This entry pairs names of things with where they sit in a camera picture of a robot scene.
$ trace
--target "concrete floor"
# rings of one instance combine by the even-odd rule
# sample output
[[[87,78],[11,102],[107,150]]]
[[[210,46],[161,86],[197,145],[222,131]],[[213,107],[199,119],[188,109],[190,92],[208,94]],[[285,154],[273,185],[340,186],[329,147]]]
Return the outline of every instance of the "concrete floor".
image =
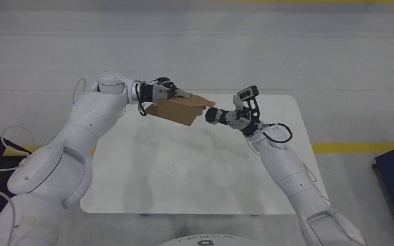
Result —
[[[67,119],[75,82],[114,70],[146,80],[169,76],[190,92],[256,84],[260,93],[292,95],[311,142],[394,140],[393,6],[103,2],[1,1],[0,129],[23,125],[46,143]],[[30,144],[25,133],[6,136]],[[332,206],[369,245],[389,246],[391,202],[370,168],[374,156],[316,160]],[[305,245],[293,215],[142,218],[86,214],[79,205],[67,210],[57,245],[154,246],[209,232]]]
[[[359,227],[368,245],[394,245],[389,202],[375,171],[373,154],[318,154],[316,159],[332,202]],[[66,212],[59,246],[158,245],[177,237],[222,233],[269,246],[305,245],[295,215],[150,215],[87,214],[79,205]]]

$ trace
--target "white base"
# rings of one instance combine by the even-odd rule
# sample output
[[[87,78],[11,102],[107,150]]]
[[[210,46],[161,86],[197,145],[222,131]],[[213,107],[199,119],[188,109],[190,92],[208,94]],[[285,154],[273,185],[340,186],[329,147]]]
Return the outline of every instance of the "white base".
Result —
[[[264,246],[261,244],[243,237],[222,235],[222,234],[202,234],[187,237],[180,237],[159,246]]]
[[[234,108],[232,95],[201,95],[218,108]],[[262,121],[290,126],[289,146],[326,195],[296,101],[287,95],[257,101]],[[186,127],[142,117],[129,105],[99,140],[92,167],[92,185],[81,199],[88,213],[294,214],[242,133],[204,116]]]

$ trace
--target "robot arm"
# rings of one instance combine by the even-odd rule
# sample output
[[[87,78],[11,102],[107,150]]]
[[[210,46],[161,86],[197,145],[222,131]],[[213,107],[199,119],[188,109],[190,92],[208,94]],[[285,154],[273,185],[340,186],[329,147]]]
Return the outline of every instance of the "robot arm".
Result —
[[[366,245],[360,231],[342,214],[335,212],[320,196],[309,178],[304,164],[287,146],[292,138],[284,124],[263,124],[255,97],[257,87],[249,87],[233,97],[236,110],[210,108],[208,123],[221,123],[240,130],[260,153],[273,181],[289,199],[299,219],[307,246]]]
[[[48,144],[22,160],[8,181],[16,194],[15,224],[10,204],[0,213],[0,245],[55,245],[66,208],[78,202],[92,182],[91,151],[118,121],[127,104],[157,104],[171,97],[190,97],[168,78],[154,84],[132,81],[121,73],[100,75],[71,109],[68,122]]]

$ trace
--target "cardboard box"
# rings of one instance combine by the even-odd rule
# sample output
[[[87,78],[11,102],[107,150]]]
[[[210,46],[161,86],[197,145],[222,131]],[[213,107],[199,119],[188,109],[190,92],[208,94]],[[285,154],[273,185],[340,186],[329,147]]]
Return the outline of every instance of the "cardboard box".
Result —
[[[168,100],[158,100],[157,107],[152,104],[145,111],[153,116],[191,126],[207,106],[213,107],[215,103],[192,94],[190,98],[173,97]]]

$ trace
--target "yellow floor line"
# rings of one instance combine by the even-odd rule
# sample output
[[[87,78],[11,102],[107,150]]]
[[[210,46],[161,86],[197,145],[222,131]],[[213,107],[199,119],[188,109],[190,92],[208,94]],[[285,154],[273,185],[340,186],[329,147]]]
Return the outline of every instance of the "yellow floor line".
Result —
[[[41,147],[42,147],[42,145],[37,145],[36,148],[39,149]],[[34,148],[31,145],[22,145],[22,148],[27,149],[27,150],[29,150],[31,152],[34,152]],[[96,147],[94,147],[92,149],[92,152],[91,152],[92,156],[93,156],[95,150],[96,150]],[[3,156],[24,156],[24,154],[23,153],[19,153],[19,152],[13,152],[11,149],[7,148],[4,151]]]
[[[214,2],[299,2],[299,3],[366,3],[366,4],[393,4],[394,0],[211,0]]]
[[[30,151],[32,146],[23,146]],[[351,153],[386,153],[394,149],[394,143],[312,143],[315,154],[351,154]],[[3,156],[21,156],[23,154],[6,149]]]

